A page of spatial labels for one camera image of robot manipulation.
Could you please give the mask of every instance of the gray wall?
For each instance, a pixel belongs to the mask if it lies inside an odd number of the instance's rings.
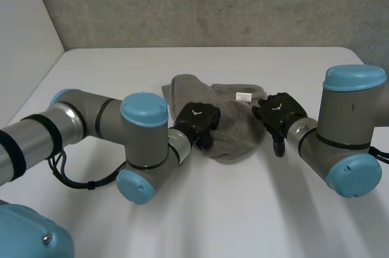
[[[389,66],[389,0],[43,0],[79,47],[342,46]]]

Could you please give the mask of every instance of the gray cloth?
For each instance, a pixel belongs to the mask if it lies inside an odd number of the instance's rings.
[[[235,101],[236,93],[252,93],[252,105],[266,99],[262,87],[248,84],[213,84],[208,86],[193,75],[178,75],[162,93],[175,120],[188,102],[210,103],[221,111],[220,124],[212,132],[213,147],[205,153],[220,163],[233,163],[252,153],[264,136],[265,128],[247,103]]]

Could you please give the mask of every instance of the light blue joint cap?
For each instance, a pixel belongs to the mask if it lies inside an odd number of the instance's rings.
[[[126,199],[137,205],[148,203],[156,195],[155,189],[146,179],[126,169],[121,170],[116,177],[116,186]]]
[[[142,127],[159,127],[169,119],[168,104],[153,93],[127,96],[120,105],[120,113],[126,121]]]
[[[70,234],[23,205],[0,206],[0,257],[74,258]],[[46,245],[43,238],[50,234]]]
[[[50,106],[56,103],[59,97],[61,97],[63,94],[73,90],[78,90],[78,89],[63,89],[59,91],[57,94],[54,95],[53,99],[50,101]]]
[[[328,172],[326,183],[341,196],[360,197],[380,182],[382,169],[369,154],[356,154],[336,163]]]
[[[342,65],[329,68],[323,87],[330,91],[352,92],[377,87],[387,80],[384,69],[371,65]]]

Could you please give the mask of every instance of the white table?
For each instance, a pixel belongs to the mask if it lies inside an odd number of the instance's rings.
[[[327,68],[360,64],[350,50],[323,48],[80,49],[65,53],[15,117],[44,110],[63,88],[122,99],[160,87],[180,73],[203,82],[259,84],[289,92],[318,117]],[[388,150],[388,129],[373,145]],[[124,160],[121,146],[87,138],[66,148],[74,180],[102,178]],[[115,185],[69,189],[46,162],[0,189],[0,199],[34,208],[64,226],[77,258],[387,257],[389,167],[371,194],[345,199],[287,147],[265,138],[250,158],[221,165],[193,150],[185,166],[147,205],[124,199]]]

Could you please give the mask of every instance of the white label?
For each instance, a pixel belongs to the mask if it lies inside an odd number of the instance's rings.
[[[252,94],[251,93],[242,93],[237,92],[235,100],[236,101],[244,101],[244,102],[251,102]]]

